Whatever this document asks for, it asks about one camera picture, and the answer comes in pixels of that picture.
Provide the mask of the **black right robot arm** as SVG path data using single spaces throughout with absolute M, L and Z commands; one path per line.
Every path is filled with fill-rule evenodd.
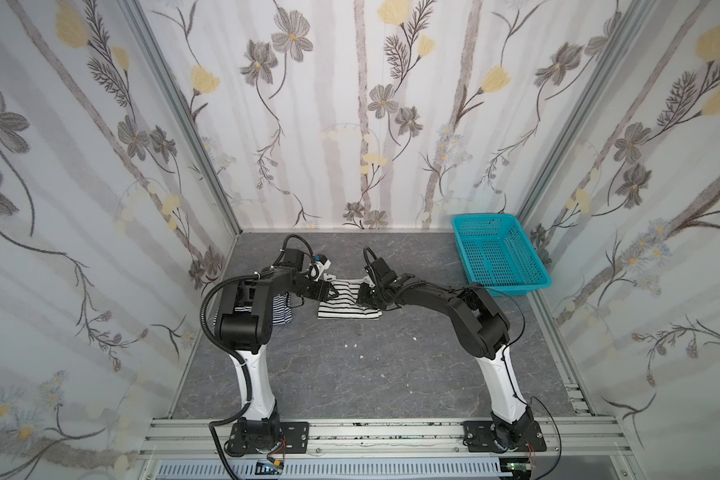
M 532 403 L 521 394 L 512 366 L 509 320 L 489 291 L 478 284 L 442 286 L 399 275 L 369 247 L 363 248 L 363 258 L 372 285 L 360 288 L 360 305 L 381 311 L 417 306 L 443 314 L 460 346 L 477 360 L 490 395 L 490 422 L 485 433 L 467 430 L 465 444 L 496 453 L 546 451 Z

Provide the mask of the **blue white striped tank top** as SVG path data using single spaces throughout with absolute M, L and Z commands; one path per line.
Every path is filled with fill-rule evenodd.
M 216 318 L 249 319 L 253 313 L 256 288 L 251 283 L 235 283 L 226 286 L 220 292 Z M 292 308 L 288 293 L 275 295 L 272 299 L 272 323 L 274 326 L 286 325 L 292 321 Z

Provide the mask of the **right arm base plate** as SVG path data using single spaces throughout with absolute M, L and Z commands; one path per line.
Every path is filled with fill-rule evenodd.
M 530 453 L 546 452 L 547 444 L 539 424 L 517 427 L 500 421 L 465 421 L 462 423 L 462 443 L 470 453 Z

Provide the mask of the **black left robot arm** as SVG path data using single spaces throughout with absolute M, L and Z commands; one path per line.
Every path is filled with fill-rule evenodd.
M 275 261 L 260 272 L 227 278 L 203 298 L 199 322 L 203 334 L 234 362 L 241 389 L 240 410 L 209 424 L 220 456 L 282 453 L 287 448 L 272 391 L 266 345 L 270 342 L 275 299 L 295 295 L 318 302 L 339 292 L 324 279 L 329 266 L 301 236 L 285 237 Z

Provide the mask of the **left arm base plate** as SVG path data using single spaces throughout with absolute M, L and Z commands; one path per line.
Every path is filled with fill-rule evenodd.
M 308 422 L 248 421 L 236 422 L 223 449 L 227 455 L 305 454 L 310 424 Z

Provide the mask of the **black white striped tank top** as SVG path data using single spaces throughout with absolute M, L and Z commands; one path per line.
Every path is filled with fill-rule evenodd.
M 317 317 L 323 320 L 376 320 L 382 316 L 382 311 L 372 307 L 362 306 L 358 303 L 361 286 L 373 286 L 368 278 L 337 279 L 329 277 L 331 285 L 338 295 L 319 304 Z

